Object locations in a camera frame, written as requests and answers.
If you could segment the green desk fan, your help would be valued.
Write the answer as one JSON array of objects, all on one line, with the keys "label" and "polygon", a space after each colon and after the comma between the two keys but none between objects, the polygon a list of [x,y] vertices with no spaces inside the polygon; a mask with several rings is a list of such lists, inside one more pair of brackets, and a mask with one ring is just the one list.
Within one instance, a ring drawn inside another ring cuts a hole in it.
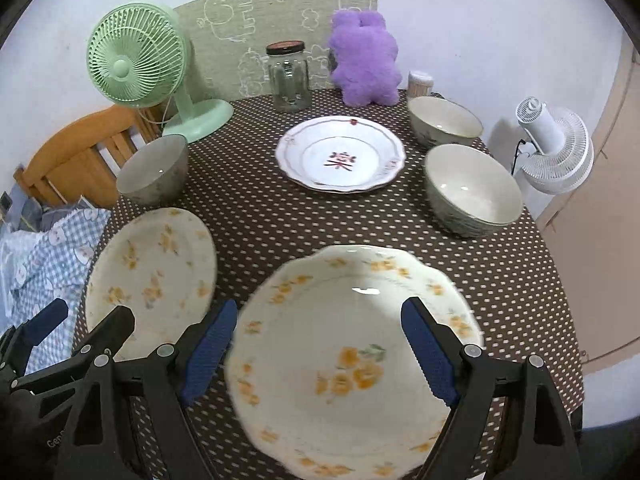
[{"label": "green desk fan", "polygon": [[86,63],[93,85],[115,104],[149,108],[174,100],[177,113],[164,125],[163,135],[184,136],[193,143],[223,127],[233,107],[221,99],[192,100],[186,88],[192,52],[174,10],[130,2],[96,24]]}]

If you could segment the cream patterned bowl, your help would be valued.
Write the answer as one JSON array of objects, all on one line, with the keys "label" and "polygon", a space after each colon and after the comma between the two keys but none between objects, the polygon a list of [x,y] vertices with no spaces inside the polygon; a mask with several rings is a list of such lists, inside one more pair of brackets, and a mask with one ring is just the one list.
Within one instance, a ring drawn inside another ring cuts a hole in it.
[{"label": "cream patterned bowl", "polygon": [[440,144],[471,145],[484,132],[480,120],[464,106],[436,96],[409,100],[408,113],[416,140],[427,148]]},{"label": "cream patterned bowl", "polygon": [[447,230],[482,238],[517,222],[523,197],[514,177],[491,156],[460,144],[432,148],[424,159],[425,192]]}]

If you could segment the white clip fan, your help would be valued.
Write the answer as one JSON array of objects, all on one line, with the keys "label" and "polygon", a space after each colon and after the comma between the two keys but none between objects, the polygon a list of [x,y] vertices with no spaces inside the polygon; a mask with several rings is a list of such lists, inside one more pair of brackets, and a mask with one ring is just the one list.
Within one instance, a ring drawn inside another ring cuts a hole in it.
[{"label": "white clip fan", "polygon": [[594,148],[585,123],[565,107],[548,107],[530,96],[515,109],[528,137],[527,155],[520,170],[528,184],[547,195],[573,192],[589,177]]}]

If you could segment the toothpick container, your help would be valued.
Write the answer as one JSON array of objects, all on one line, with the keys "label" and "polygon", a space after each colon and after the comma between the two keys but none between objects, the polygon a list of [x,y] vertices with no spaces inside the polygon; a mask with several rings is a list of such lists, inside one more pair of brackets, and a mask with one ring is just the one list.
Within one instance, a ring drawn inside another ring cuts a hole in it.
[{"label": "toothpick container", "polygon": [[408,73],[407,99],[430,96],[434,87],[434,78],[427,72],[410,70]]}]

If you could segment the grey ceramic bowl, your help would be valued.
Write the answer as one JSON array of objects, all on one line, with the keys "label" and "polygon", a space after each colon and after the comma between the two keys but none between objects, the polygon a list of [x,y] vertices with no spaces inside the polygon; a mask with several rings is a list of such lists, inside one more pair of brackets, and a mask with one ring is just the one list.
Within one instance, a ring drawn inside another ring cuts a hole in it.
[{"label": "grey ceramic bowl", "polygon": [[184,136],[162,136],[137,150],[120,168],[117,192],[143,206],[175,200],[186,185],[189,145]]}]

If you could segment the orange wooden chair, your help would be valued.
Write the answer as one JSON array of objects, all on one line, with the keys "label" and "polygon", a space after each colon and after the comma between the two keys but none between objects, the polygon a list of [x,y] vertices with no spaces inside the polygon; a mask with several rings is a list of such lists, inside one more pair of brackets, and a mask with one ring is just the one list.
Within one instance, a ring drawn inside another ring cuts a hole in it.
[{"label": "orange wooden chair", "polygon": [[47,206],[62,206],[85,197],[101,208],[118,200],[116,171],[100,154],[105,148],[117,168],[138,150],[131,131],[148,144],[160,137],[160,107],[128,108],[113,105],[72,122],[38,150],[13,177],[27,196]]}]

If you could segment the purple plush toy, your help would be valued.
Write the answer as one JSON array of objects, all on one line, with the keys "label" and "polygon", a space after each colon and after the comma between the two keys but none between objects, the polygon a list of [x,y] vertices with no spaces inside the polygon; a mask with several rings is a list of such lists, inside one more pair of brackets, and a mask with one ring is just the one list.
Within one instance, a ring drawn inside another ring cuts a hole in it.
[{"label": "purple plush toy", "polygon": [[399,102],[402,81],[396,66],[398,44],[376,11],[339,10],[332,16],[329,48],[334,59],[332,84],[350,107]]}]

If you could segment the brown polka dot tablecloth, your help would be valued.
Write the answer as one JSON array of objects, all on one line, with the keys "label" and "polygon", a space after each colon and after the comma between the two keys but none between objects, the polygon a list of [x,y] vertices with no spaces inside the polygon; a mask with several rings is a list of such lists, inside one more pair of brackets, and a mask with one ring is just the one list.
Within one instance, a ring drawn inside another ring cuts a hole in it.
[{"label": "brown polka dot tablecloth", "polygon": [[539,354],[568,414],[584,402],[577,337],[558,270],[532,216],[482,240],[462,240],[435,220],[424,191],[425,151],[403,105],[371,105],[362,117],[404,144],[404,169],[389,185],[359,195],[326,194],[285,177],[274,157],[288,128],[344,112],[334,90],[314,92],[309,110],[277,113],[268,96],[235,103],[231,122],[190,151],[180,207],[212,231],[216,292],[247,300],[279,266],[323,247],[365,244],[401,249],[444,272],[470,305],[493,356]]}]

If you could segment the red pattern white plate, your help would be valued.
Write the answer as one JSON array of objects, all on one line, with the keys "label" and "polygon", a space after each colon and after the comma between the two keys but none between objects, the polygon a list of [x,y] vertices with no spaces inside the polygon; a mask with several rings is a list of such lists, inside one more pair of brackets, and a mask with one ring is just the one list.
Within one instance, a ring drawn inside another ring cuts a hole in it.
[{"label": "red pattern white plate", "polygon": [[369,192],[405,166],[404,144],[390,129],[361,117],[324,116],[288,130],[274,152],[287,177],[313,191]]}]

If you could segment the blue checkered cloth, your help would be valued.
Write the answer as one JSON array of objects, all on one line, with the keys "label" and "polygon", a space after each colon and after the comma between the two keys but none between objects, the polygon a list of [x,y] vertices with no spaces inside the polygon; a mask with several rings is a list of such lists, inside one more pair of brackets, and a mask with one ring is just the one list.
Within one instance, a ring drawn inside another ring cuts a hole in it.
[{"label": "blue checkered cloth", "polygon": [[64,361],[73,349],[81,294],[111,211],[80,208],[46,232],[1,234],[1,328],[19,326],[62,299],[67,318],[32,349],[29,373]]}]

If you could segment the small yellow flower plate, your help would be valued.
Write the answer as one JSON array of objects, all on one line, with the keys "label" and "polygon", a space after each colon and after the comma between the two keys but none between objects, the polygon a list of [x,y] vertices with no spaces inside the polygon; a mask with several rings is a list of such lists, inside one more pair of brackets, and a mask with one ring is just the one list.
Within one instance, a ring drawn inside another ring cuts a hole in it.
[{"label": "small yellow flower plate", "polygon": [[114,307],[128,307],[134,332],[114,357],[144,358],[201,322],[216,275],[215,245],[200,218],[178,208],[146,212],[120,229],[96,260],[86,292],[87,328]]}]

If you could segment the large yellow flower plate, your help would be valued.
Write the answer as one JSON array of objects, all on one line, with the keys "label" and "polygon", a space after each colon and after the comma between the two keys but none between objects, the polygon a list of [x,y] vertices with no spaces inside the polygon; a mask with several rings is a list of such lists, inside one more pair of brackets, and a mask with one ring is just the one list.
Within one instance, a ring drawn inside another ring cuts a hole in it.
[{"label": "large yellow flower plate", "polygon": [[466,344],[483,333],[454,283],[394,248],[334,245],[285,263],[242,307],[224,374],[260,452],[303,479],[399,479],[448,416],[400,324],[422,300]]}]

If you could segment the green elephant pattern cloth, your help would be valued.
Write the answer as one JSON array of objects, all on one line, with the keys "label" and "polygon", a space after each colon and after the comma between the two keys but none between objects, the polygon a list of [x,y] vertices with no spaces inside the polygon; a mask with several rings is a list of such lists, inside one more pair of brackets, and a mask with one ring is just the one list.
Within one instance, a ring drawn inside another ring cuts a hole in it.
[{"label": "green elephant pattern cloth", "polygon": [[311,89],[329,88],[328,39],[337,10],[375,10],[378,0],[194,0],[178,6],[192,44],[186,84],[196,102],[270,92],[268,44],[305,44]]}]

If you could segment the glass jar with dark lid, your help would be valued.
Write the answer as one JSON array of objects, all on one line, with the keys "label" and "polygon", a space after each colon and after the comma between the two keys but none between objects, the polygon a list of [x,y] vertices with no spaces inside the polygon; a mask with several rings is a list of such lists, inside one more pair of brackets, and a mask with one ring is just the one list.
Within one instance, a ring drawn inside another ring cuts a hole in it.
[{"label": "glass jar with dark lid", "polygon": [[302,40],[268,44],[268,77],[274,108],[281,113],[306,110],[311,104],[308,63]]}]

